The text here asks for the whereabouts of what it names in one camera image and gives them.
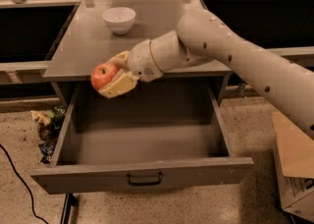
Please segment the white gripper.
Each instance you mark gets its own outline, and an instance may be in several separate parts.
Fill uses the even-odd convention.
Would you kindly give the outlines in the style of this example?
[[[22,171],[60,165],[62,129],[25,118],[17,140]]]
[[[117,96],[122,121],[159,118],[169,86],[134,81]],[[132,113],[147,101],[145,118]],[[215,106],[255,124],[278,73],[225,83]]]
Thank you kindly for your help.
[[[120,70],[108,84],[98,90],[106,98],[114,98],[131,91],[138,80],[149,83],[163,76],[153,60],[149,39],[140,42],[131,51],[116,54],[109,62]]]

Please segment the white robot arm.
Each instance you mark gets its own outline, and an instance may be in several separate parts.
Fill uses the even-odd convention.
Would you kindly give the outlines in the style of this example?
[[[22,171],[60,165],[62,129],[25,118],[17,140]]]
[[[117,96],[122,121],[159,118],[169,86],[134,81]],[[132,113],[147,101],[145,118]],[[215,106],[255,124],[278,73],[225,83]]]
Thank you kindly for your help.
[[[207,10],[183,14],[177,28],[110,59],[119,68],[98,92],[112,98],[179,68],[217,60],[314,138],[314,73],[234,33]]]

